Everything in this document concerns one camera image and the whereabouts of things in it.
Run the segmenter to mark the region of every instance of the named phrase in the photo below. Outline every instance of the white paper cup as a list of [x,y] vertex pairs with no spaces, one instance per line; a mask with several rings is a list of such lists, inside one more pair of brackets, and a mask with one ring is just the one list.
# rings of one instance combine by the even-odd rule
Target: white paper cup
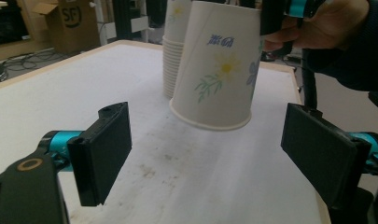
[[168,54],[164,54],[162,57],[163,57],[164,60],[169,61],[171,63],[180,64],[180,57],[174,57],[174,56],[170,56]]
[[162,50],[164,52],[168,52],[168,53],[172,53],[172,54],[180,54],[180,55],[183,52],[183,48],[181,48],[181,49],[175,49],[175,48],[171,48],[171,47],[166,46],[166,45],[163,45]]
[[164,85],[164,89],[165,89],[165,90],[168,90],[168,91],[170,91],[170,92],[174,92],[174,86],[171,86],[171,85],[169,85],[169,84]]
[[191,0],[168,0],[164,35],[169,40],[184,42],[190,10]]
[[168,77],[169,79],[171,79],[174,82],[176,82],[176,74],[177,74],[176,70],[169,70],[169,68],[165,68],[163,70],[163,73],[164,73],[165,77]]
[[166,70],[169,73],[176,73],[176,75],[177,75],[177,72],[179,71],[179,65],[178,66],[172,66],[170,64],[165,63],[162,68],[163,68],[164,71]]
[[168,86],[169,88],[171,88],[172,90],[175,89],[175,83],[176,83],[176,80],[173,80],[173,79],[170,79],[168,77],[164,77],[163,78],[163,82],[166,86]]
[[168,46],[173,47],[173,48],[182,49],[183,46],[185,45],[185,42],[184,42],[184,41],[176,42],[176,41],[173,41],[173,40],[169,40],[169,39],[164,35],[164,36],[162,37],[162,44],[163,44],[163,45],[168,45]]
[[173,95],[174,95],[174,92],[173,91],[169,91],[169,90],[163,90],[163,93],[168,96],[169,98],[172,98]]
[[183,50],[180,50],[180,52],[179,52],[179,51],[171,51],[167,48],[163,49],[163,54],[167,54],[168,56],[176,57],[176,58],[179,58],[179,59],[181,59],[182,53],[183,53]]
[[262,40],[260,10],[194,1],[171,110],[211,130],[251,119]]
[[163,73],[168,77],[173,77],[175,80],[177,78],[177,72],[178,72],[178,68],[175,69],[168,66],[163,67]]
[[172,62],[172,61],[168,61],[168,60],[163,60],[163,63],[164,63],[165,66],[168,66],[171,69],[176,69],[176,70],[179,69],[179,63],[180,62]]

